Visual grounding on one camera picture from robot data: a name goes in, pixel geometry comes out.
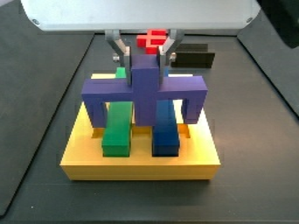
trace block structure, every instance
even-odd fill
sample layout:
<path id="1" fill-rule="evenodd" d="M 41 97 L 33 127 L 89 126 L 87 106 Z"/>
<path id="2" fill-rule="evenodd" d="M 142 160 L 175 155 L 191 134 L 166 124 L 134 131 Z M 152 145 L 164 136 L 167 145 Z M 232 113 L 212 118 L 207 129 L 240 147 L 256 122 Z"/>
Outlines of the block structure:
<path id="1" fill-rule="evenodd" d="M 136 36 L 136 46 L 144 47 L 146 54 L 156 54 L 156 47 L 164 44 L 166 30 L 148 30 L 146 35 Z"/>
<path id="2" fill-rule="evenodd" d="M 126 69 L 119 67 L 116 78 L 126 78 Z M 111 102 L 107 113 L 107 128 L 102 141 L 104 157 L 128 157 L 131 148 L 132 102 Z"/>
<path id="3" fill-rule="evenodd" d="M 132 86 L 127 79 L 85 80 L 81 98 L 94 128 L 107 127 L 106 102 L 134 102 L 135 124 L 155 126 L 156 101 L 182 101 L 183 122 L 199 121 L 208 89 L 200 76 L 164 77 L 159 84 L 159 66 L 155 55 L 132 56 Z"/>

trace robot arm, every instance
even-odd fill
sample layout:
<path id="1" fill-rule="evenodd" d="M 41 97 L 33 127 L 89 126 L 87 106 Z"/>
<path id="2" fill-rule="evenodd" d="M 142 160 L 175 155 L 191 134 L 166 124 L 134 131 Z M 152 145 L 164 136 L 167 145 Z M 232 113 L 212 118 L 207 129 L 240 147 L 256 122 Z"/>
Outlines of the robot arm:
<path id="1" fill-rule="evenodd" d="M 159 49 L 160 77 L 184 30 L 242 29 L 256 17 L 256 0 L 21 0 L 25 14 L 44 31 L 106 31 L 107 42 L 126 67 L 131 85 L 131 56 L 120 30 L 168 29 Z"/>

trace table surface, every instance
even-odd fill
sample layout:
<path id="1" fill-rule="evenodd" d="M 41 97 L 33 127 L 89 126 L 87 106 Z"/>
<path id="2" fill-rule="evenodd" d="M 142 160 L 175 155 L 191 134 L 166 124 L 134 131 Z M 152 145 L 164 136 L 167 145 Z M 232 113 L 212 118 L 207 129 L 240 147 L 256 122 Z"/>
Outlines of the table surface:
<path id="1" fill-rule="evenodd" d="M 136 49 L 136 36 L 124 36 Z M 222 167 L 212 181 L 69 181 L 59 166 L 80 108 L 81 83 L 112 73 L 112 50 L 94 38 L 3 221 L 299 221 L 299 125 L 234 37 L 187 36 L 216 53 L 199 74 Z"/>

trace toy block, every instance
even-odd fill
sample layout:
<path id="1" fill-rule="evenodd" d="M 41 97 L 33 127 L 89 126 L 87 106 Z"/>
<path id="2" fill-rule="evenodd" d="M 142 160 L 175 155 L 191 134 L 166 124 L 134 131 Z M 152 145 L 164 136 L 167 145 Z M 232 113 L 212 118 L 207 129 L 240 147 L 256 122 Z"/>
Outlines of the toy block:
<path id="1" fill-rule="evenodd" d="M 215 52 L 208 52 L 207 44 L 180 44 L 175 54 L 172 67 L 211 68 Z"/>
<path id="2" fill-rule="evenodd" d="M 132 56 L 132 89 L 135 102 L 135 125 L 154 126 L 156 92 L 159 90 L 160 70 L 154 55 Z"/>
<path id="3" fill-rule="evenodd" d="M 134 102 L 136 125 L 155 126 L 155 102 L 183 99 L 182 115 L 187 124 L 200 117 L 208 89 L 200 76 L 164 77 L 159 85 L 159 66 L 155 55 L 132 56 L 132 86 L 127 79 L 85 80 L 81 98 L 94 128 L 107 126 L 104 102 Z"/>
<path id="4" fill-rule="evenodd" d="M 146 54 L 156 54 L 156 47 L 166 41 L 166 30 L 148 30 L 146 35 L 136 36 L 136 46 L 144 47 Z"/>
<path id="5" fill-rule="evenodd" d="M 147 31 L 147 33 L 154 35 L 154 36 L 166 36 L 166 30 L 152 30 L 152 29 L 150 29 Z"/>
<path id="6" fill-rule="evenodd" d="M 174 113 L 174 101 L 156 102 L 156 122 L 152 133 L 154 157 L 178 157 L 180 139 Z"/>
<path id="7" fill-rule="evenodd" d="M 119 67 L 116 78 L 126 78 L 126 69 Z M 111 102 L 107 112 L 107 128 L 102 141 L 104 157 L 128 157 L 131 146 L 132 102 Z"/>

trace stacked blocks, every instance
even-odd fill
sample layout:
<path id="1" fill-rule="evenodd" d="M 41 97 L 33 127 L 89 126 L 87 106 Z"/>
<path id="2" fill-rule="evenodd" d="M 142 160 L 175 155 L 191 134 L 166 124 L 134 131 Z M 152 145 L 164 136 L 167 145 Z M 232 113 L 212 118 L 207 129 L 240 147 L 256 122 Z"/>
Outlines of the stacked blocks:
<path id="1" fill-rule="evenodd" d="M 136 126 L 155 126 L 155 102 L 183 99 L 182 117 L 187 124 L 199 120 L 208 89 L 200 76 L 164 77 L 159 86 L 155 55 L 132 56 L 132 87 L 127 79 L 85 80 L 81 98 L 94 128 L 107 127 L 104 102 L 134 102 Z"/>
<path id="2" fill-rule="evenodd" d="M 146 35 L 136 36 L 136 46 L 144 47 L 146 54 L 156 54 L 156 47 L 166 41 L 166 30 L 148 30 Z"/>
<path id="3" fill-rule="evenodd" d="M 132 86 L 127 85 L 126 69 L 119 68 L 116 79 L 85 80 L 81 97 L 94 128 L 103 128 L 104 157 L 130 156 L 132 102 L 135 126 L 152 126 L 152 156 L 178 157 L 180 140 L 174 101 L 182 99 L 182 120 L 198 123 L 207 87 L 200 76 L 167 77 L 159 83 L 155 55 L 132 56 Z"/>
<path id="4" fill-rule="evenodd" d="M 126 78 L 126 69 L 116 70 L 116 78 Z M 104 157 L 128 157 L 131 147 L 132 102 L 111 102 L 107 113 L 107 128 L 102 141 Z"/>
<path id="5" fill-rule="evenodd" d="M 154 157 L 178 157 L 180 149 L 179 130 L 176 125 L 174 101 L 156 102 L 156 121 L 152 127 L 152 155 Z"/>

